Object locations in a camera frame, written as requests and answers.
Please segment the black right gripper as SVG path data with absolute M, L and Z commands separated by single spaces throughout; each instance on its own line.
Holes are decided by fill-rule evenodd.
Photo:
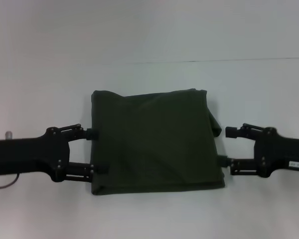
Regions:
M 252 159 L 217 156 L 218 165 L 222 168 L 229 168 L 233 176 L 268 178 L 274 171 L 280 169 L 299 171 L 299 139 L 281 136 L 276 128 L 263 128 L 244 123 L 240 128 L 227 126 L 225 137 L 255 141 Z

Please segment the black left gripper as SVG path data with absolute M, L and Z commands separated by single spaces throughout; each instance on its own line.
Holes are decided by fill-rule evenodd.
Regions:
M 43 172 L 54 182 L 92 183 L 95 175 L 108 174 L 109 163 L 69 162 L 69 142 L 81 139 L 98 140 L 99 132 L 74 124 L 36 138 L 0 140 L 0 175 Z

